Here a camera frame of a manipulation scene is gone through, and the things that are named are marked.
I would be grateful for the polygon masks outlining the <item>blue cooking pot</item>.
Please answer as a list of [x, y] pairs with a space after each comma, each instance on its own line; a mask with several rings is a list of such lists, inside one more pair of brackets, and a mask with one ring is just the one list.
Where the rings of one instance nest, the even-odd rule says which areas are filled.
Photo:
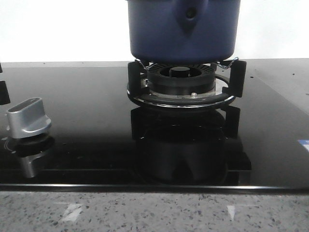
[[163, 64], [203, 64], [234, 53], [239, 0], [129, 0], [131, 54]]

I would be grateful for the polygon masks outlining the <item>black pot support grate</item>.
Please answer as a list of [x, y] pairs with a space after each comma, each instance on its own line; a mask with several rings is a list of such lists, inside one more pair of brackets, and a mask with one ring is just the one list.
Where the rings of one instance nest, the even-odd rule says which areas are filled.
[[128, 64], [127, 95], [135, 104], [174, 109], [208, 108], [230, 104], [235, 98], [242, 97], [247, 63], [239, 58], [203, 64], [215, 70], [214, 88], [206, 93], [190, 95], [152, 91], [148, 86], [147, 71], [156, 64], [138, 59]]

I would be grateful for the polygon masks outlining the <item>black gas stove burner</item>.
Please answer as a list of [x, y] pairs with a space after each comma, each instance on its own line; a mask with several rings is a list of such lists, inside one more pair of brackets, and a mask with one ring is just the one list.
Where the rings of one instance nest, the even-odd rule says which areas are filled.
[[168, 95], [202, 94], [214, 88], [215, 70], [203, 64], [156, 64], [147, 71], [152, 91]]

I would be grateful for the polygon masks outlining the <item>black glass cooktop panel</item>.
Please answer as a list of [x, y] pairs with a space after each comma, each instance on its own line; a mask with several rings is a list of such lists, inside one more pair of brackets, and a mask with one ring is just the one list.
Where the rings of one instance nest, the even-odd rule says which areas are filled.
[[[6, 63], [0, 189], [124, 192], [309, 191], [307, 59], [249, 59], [243, 97], [219, 109], [138, 107], [127, 65]], [[48, 132], [14, 139], [6, 111], [42, 98]]]

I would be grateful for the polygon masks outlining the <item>silver stove control knob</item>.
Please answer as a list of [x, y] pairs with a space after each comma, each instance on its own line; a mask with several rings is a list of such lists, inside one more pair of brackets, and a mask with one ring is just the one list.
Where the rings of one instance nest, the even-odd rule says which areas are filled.
[[6, 111], [8, 131], [14, 139], [28, 138], [48, 132], [52, 125], [42, 98], [27, 99]]

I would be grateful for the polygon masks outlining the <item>black left burner grate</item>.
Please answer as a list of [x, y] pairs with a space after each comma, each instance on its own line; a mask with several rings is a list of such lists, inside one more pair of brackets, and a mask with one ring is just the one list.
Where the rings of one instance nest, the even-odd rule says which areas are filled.
[[0, 105], [6, 105], [9, 104], [10, 96], [8, 93], [7, 85], [4, 80], [0, 81]]

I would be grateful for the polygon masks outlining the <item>blue white cooktop sticker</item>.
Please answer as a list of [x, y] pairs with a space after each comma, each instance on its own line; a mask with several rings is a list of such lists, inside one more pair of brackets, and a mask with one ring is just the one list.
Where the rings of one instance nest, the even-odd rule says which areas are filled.
[[298, 142], [309, 152], [309, 140], [298, 140]]

